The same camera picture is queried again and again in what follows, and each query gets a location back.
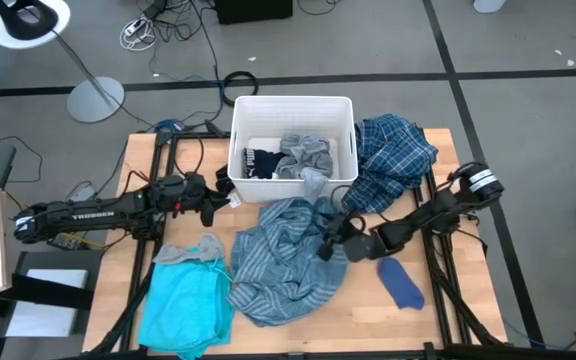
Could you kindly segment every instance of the turquoise towel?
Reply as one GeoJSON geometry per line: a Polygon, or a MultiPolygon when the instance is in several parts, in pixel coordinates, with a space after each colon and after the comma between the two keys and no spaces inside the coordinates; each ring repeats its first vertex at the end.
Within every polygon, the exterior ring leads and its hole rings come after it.
{"type": "Polygon", "coordinates": [[[226,301],[226,271],[223,258],[156,264],[139,343],[184,360],[201,357],[208,346],[228,344],[234,308],[226,301]]]}

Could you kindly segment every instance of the white laundry basket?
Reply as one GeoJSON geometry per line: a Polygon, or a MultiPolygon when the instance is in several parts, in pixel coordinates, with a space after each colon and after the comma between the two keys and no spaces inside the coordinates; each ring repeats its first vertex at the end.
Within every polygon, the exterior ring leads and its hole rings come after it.
{"type": "Polygon", "coordinates": [[[330,141],[333,174],[320,196],[330,196],[337,186],[351,185],[357,178],[357,145],[349,98],[240,96],[233,113],[228,177],[244,201],[268,203],[304,195],[301,179],[247,179],[244,174],[243,149],[279,152],[284,134],[314,134],[330,141]]]}

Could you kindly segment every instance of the striped cloth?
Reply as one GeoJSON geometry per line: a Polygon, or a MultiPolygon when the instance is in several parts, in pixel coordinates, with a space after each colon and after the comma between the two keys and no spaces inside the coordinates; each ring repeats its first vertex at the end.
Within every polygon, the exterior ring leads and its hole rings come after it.
{"type": "Polygon", "coordinates": [[[328,219],[328,198],[277,201],[259,212],[259,226],[240,231],[231,253],[234,290],[228,301],[257,326],[277,326],[318,309],[346,274],[337,245],[329,261],[317,256],[328,219]]]}
{"type": "Polygon", "coordinates": [[[408,120],[384,114],[355,124],[359,177],[344,198],[346,211],[381,213],[406,188],[421,185],[421,178],[437,160],[437,148],[408,120]]]}

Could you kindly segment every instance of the wooden table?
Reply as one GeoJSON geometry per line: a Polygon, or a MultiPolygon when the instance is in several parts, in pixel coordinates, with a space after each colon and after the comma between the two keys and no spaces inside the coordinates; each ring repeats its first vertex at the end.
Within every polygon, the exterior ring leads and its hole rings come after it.
{"type": "MultiPolygon", "coordinates": [[[[433,169],[437,183],[442,183],[448,173],[457,168],[459,162],[448,129],[425,129],[428,142],[439,149],[433,169]]],[[[155,135],[134,134],[130,136],[126,156],[119,180],[123,189],[130,170],[150,171],[155,135]]],[[[228,140],[204,140],[205,158],[199,172],[205,176],[209,186],[216,182],[215,171],[228,161],[228,140]]],[[[167,150],[163,151],[161,173],[166,164],[167,150]]],[[[182,140],[177,147],[177,161],[182,170],[192,170],[199,159],[196,140],[182,140]]],[[[133,177],[129,190],[143,186],[133,177]]],[[[186,214],[166,223],[166,243],[180,246],[196,245],[205,232],[216,234],[226,246],[227,261],[235,234],[239,230],[257,225],[259,204],[242,204],[232,209],[225,206],[215,214],[214,226],[204,228],[198,214],[186,214]]],[[[403,217],[415,209],[410,191],[398,199],[384,214],[389,219],[403,217]]],[[[374,215],[367,219],[368,227],[382,220],[374,215]]],[[[472,222],[462,222],[462,229],[477,234],[472,222]]],[[[123,231],[113,231],[107,242],[118,239],[123,231]]],[[[481,244],[467,235],[455,233],[453,257],[463,299],[491,334],[505,341],[501,315],[493,290],[488,267],[481,244]]],[[[84,350],[90,350],[103,338],[117,320],[126,303],[130,284],[136,241],[125,240],[114,246],[104,256],[97,280],[84,350]]],[[[145,261],[149,261],[152,246],[147,250],[145,261]]],[[[377,277],[376,261],[364,260],[350,264],[342,286],[322,308],[298,321],[278,327],[259,328],[243,314],[236,312],[233,320],[231,343],[208,348],[207,354],[241,353],[286,353],[286,352],[348,352],[348,351],[395,351],[422,349],[424,342],[432,342],[441,348],[437,315],[433,303],[431,282],[425,260],[420,232],[417,232],[405,249],[394,255],[408,275],[425,296],[426,306],[421,310],[403,309],[395,306],[377,277]]],[[[454,310],[450,301],[446,308],[453,339],[459,340],[454,310]]],[[[137,334],[142,307],[135,317],[132,347],[137,347],[137,334]]]]}

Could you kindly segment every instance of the blue plaid shirt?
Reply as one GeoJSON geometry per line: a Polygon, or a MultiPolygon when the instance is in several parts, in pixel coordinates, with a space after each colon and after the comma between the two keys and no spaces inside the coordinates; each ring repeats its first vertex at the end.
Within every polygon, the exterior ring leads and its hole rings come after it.
{"type": "Polygon", "coordinates": [[[385,114],[355,125],[359,177],[342,203],[347,211],[381,213],[421,178],[437,159],[423,130],[408,120],[385,114]]]}

